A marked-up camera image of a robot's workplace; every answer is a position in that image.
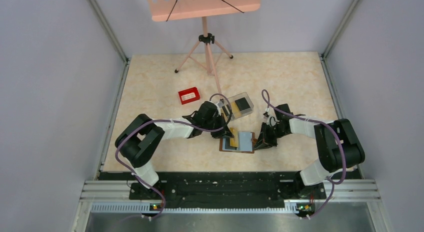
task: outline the table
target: table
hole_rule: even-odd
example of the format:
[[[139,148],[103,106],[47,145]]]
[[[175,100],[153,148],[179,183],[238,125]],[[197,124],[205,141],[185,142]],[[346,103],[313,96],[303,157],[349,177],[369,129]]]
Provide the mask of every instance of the table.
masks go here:
[[[204,54],[193,54],[204,62]],[[103,171],[126,171],[115,160],[115,139],[139,114],[155,119],[178,118],[197,110],[204,100],[216,93],[215,79],[203,73],[193,61],[174,74],[183,54],[135,55],[119,104]],[[321,119],[337,119],[336,111],[317,52],[234,53],[217,65],[222,92],[234,96],[247,92],[254,104],[253,113],[230,122],[239,131],[260,132],[266,108],[261,91],[266,88],[271,103],[288,103],[294,114]],[[181,105],[178,91],[197,87],[200,101]],[[288,135],[278,147],[254,154],[220,152],[219,140],[210,133],[192,139],[162,141],[152,157],[156,171],[297,171],[318,158],[314,139]]]

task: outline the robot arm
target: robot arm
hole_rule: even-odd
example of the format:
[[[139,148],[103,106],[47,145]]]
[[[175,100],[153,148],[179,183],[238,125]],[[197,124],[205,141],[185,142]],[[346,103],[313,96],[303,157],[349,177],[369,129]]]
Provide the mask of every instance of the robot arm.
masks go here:
[[[292,114],[287,104],[279,105],[277,108]],[[274,112],[276,123],[275,125],[271,125],[271,120],[262,123],[258,141],[254,146],[255,150],[277,146],[277,138],[289,134],[302,134],[316,140],[318,159],[296,174],[294,183],[299,194],[307,194],[305,189],[308,186],[319,184],[326,177],[332,176],[342,170],[342,158],[332,133],[322,124],[308,121],[308,119],[317,120],[317,118],[297,115],[306,118],[304,121],[277,111]],[[333,128],[340,138],[346,159],[346,167],[349,168],[364,161],[364,150],[349,120],[321,121]]]
[[[131,132],[151,120],[152,119],[145,114],[137,116],[118,136],[115,141],[115,146],[118,147]],[[131,163],[136,174],[151,186],[159,180],[151,163],[152,155],[158,147],[159,142],[178,137],[193,138],[202,133],[201,130],[195,129],[192,126],[175,123],[174,121],[182,121],[210,130],[223,127],[220,131],[211,132],[212,137],[233,137],[231,131],[226,126],[224,117],[221,115],[219,106],[209,101],[205,101],[200,106],[200,109],[193,112],[191,115],[170,119],[169,122],[155,122],[147,125],[123,144],[120,153]],[[138,134],[144,136],[144,138],[140,139]]]

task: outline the white wall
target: white wall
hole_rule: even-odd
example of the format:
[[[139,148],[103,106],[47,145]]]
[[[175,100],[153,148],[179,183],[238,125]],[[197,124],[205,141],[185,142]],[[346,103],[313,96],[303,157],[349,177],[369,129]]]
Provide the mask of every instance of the white wall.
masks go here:
[[[199,18],[154,22],[147,0],[97,0],[127,56],[187,53]],[[244,14],[210,17],[209,31],[232,52],[323,52],[352,0],[261,0]],[[203,52],[200,47],[196,52]]]
[[[86,0],[0,0],[0,231],[69,231],[123,63]]]
[[[363,0],[328,59],[395,231],[423,231],[423,2]]]

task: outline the music stand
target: music stand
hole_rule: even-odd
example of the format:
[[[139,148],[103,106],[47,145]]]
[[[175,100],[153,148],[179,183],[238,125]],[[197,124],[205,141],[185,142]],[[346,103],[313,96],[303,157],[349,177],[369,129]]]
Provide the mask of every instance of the music stand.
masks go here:
[[[194,44],[188,55],[182,61],[181,65],[175,69],[175,73],[178,73],[187,59],[191,58],[201,67],[203,67],[207,73],[213,73],[215,76],[216,86],[218,92],[221,93],[220,82],[218,80],[218,74],[216,71],[216,63],[211,50],[211,43],[216,44],[223,52],[225,52],[230,59],[233,59],[233,55],[228,52],[218,41],[215,40],[215,36],[208,32],[207,16],[222,15],[229,13],[240,13],[246,11],[254,11],[259,9],[261,6],[261,0],[147,0],[153,21],[168,21],[177,20],[184,18],[201,17],[203,34],[199,36],[198,41]],[[203,42],[206,66],[191,57],[193,51],[197,46]]]

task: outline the transparent plastic box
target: transparent plastic box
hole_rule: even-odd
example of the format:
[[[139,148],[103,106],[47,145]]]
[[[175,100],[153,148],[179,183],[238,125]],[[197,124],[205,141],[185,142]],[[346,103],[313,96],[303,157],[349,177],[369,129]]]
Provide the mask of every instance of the transparent plastic box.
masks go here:
[[[229,97],[228,100],[232,109],[231,120],[247,116],[253,112],[253,103],[246,92]],[[221,107],[221,113],[224,115],[225,120],[227,120],[230,115],[230,108],[226,100],[224,100],[223,106]]]

